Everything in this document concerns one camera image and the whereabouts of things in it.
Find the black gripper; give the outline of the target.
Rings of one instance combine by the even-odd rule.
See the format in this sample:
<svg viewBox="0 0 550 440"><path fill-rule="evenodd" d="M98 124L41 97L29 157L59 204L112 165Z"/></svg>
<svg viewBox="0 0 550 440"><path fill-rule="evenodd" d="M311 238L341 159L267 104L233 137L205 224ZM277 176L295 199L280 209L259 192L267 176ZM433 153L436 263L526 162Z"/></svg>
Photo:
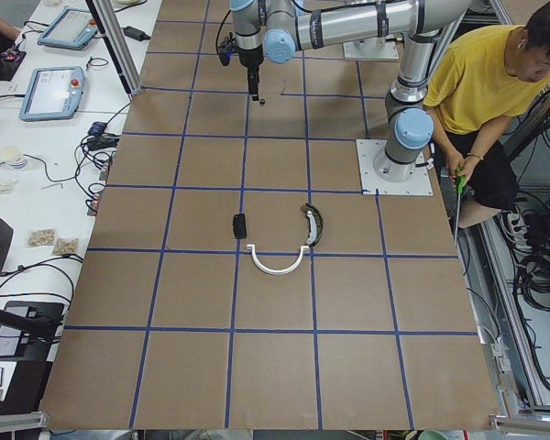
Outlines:
<svg viewBox="0 0 550 440"><path fill-rule="evenodd" d="M247 69L247 88L252 100L260 99L259 68L264 61L261 45L254 49L236 48L240 64Z"/></svg>

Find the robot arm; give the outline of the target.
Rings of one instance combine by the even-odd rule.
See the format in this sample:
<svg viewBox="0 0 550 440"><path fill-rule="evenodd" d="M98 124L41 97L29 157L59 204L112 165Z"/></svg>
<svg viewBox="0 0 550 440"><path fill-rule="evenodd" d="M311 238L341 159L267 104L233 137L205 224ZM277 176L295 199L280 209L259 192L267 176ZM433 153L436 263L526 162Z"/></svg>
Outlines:
<svg viewBox="0 0 550 440"><path fill-rule="evenodd" d="M375 172L388 182L406 182L421 151L431 142L434 122L423 110L429 80L444 56L454 25L404 40L397 79L386 95L389 138L373 160Z"/></svg>
<svg viewBox="0 0 550 440"><path fill-rule="evenodd" d="M248 93L259 99L259 66L283 64L300 50L402 33L409 39L390 95L418 103L425 94L430 56L438 30L464 15L469 1L368 1L303 10L302 1L231 1L234 34L216 47L223 65L233 53L247 68Z"/></svg>

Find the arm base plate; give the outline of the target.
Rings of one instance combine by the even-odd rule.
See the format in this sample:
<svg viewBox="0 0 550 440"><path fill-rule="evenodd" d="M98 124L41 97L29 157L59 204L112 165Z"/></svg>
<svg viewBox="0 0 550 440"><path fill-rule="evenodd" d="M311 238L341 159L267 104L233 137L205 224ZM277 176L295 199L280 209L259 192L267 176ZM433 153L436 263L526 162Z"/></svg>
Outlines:
<svg viewBox="0 0 550 440"><path fill-rule="evenodd" d="M392 38L366 38L349 41L342 47L346 60L394 62L399 59L397 47Z"/></svg>
<svg viewBox="0 0 550 440"><path fill-rule="evenodd" d="M357 162L364 195L432 196L429 170L420 150L415 161L398 164L386 156L386 140L357 139Z"/></svg>

